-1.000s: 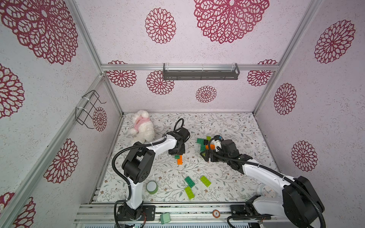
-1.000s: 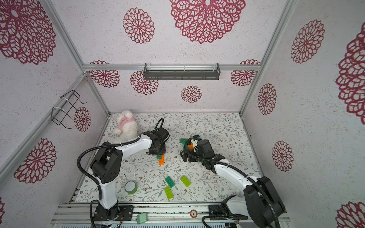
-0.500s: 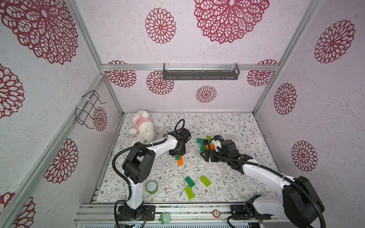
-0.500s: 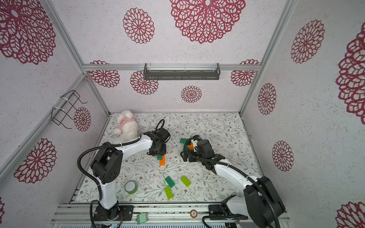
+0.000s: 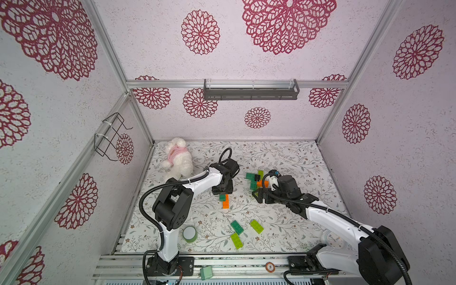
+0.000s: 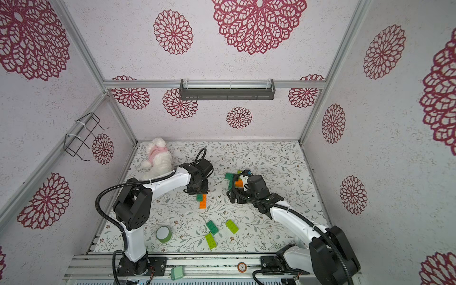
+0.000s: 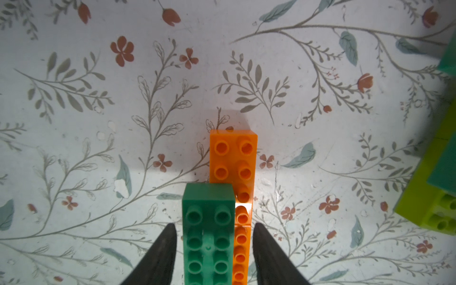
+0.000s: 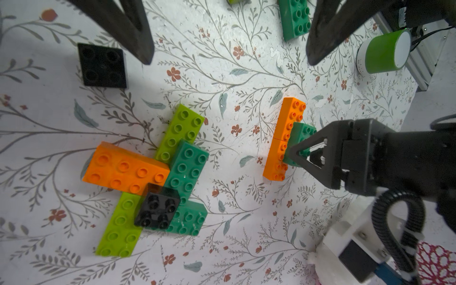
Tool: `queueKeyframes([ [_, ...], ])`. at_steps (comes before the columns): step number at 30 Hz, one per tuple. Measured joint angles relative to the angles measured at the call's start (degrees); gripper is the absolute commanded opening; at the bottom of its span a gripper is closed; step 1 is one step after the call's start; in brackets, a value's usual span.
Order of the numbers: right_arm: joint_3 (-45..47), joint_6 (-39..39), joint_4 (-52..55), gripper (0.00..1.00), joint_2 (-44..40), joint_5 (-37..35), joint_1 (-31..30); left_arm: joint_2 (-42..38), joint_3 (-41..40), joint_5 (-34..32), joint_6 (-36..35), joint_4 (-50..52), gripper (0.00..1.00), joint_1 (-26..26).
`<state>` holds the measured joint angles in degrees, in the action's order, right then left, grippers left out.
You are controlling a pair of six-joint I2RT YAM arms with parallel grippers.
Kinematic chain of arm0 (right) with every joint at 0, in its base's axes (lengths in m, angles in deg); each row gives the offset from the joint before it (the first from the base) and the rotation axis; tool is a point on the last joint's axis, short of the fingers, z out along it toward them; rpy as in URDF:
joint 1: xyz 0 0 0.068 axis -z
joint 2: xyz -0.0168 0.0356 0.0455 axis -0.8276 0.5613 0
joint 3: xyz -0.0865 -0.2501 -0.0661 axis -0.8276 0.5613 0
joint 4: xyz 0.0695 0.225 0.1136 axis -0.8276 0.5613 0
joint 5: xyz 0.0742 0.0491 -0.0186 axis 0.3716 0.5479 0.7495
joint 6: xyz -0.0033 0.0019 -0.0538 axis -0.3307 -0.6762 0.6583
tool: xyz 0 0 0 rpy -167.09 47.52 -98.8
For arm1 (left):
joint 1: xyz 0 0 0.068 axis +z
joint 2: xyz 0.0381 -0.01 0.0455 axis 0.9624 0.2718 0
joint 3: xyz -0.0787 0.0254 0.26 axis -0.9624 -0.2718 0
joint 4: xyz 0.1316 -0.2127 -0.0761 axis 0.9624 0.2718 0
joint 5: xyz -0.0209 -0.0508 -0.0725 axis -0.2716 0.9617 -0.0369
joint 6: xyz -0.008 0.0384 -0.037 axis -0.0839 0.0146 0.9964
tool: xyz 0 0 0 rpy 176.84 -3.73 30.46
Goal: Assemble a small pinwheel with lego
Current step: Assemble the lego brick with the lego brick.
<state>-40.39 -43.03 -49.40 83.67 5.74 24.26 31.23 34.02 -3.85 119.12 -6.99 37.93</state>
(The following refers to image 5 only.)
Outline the dark green lego brick top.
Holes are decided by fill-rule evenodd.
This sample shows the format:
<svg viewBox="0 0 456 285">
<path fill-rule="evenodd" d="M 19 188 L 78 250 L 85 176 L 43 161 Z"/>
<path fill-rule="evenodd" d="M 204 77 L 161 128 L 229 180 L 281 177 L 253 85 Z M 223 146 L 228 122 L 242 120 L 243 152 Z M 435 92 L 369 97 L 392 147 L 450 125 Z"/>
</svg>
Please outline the dark green lego brick top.
<svg viewBox="0 0 456 285">
<path fill-rule="evenodd" d="M 249 189 L 250 189 L 251 191 L 257 190 L 257 189 L 258 189 L 257 181 L 252 180 Z"/>
</svg>

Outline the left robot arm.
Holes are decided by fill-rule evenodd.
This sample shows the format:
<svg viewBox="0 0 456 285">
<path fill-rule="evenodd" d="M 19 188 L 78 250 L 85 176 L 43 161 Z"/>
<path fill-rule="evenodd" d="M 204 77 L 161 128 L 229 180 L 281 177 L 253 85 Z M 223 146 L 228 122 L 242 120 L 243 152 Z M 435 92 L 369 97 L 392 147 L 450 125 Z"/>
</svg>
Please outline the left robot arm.
<svg viewBox="0 0 456 285">
<path fill-rule="evenodd" d="M 233 193 L 233 179 L 240 166 L 232 159 L 232 153 L 228 147 L 219 160 L 205 167 L 203 172 L 186 179 L 170 178 L 141 196 L 140 213 L 157 228 L 160 237 L 159 248 L 147 250 L 142 255 L 145 284 L 151 283 L 150 277 L 170 276 L 176 270 L 179 270 L 179 277 L 184 276 L 184 269 L 179 265 L 179 228 L 186 222 L 197 195 L 208 190 L 214 195 Z"/>
</svg>

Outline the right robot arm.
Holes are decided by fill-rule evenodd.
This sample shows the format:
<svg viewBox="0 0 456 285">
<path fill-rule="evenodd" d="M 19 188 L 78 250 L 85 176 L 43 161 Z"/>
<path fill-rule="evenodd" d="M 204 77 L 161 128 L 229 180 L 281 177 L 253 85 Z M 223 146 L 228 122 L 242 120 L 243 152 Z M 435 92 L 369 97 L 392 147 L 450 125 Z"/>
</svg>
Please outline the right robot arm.
<svg viewBox="0 0 456 285">
<path fill-rule="evenodd" d="M 330 249 L 324 245 L 312 252 L 323 274 L 345 271 L 360 276 L 369 285 L 395 285 L 404 280 L 412 283 L 410 264 L 396 236 L 389 228 L 377 228 L 358 222 L 319 200 L 303 193 L 290 175 L 271 170 L 263 176 L 260 186 L 252 192 L 258 203 L 282 204 L 292 213 L 317 223 L 336 234 L 355 249 Z"/>
</svg>

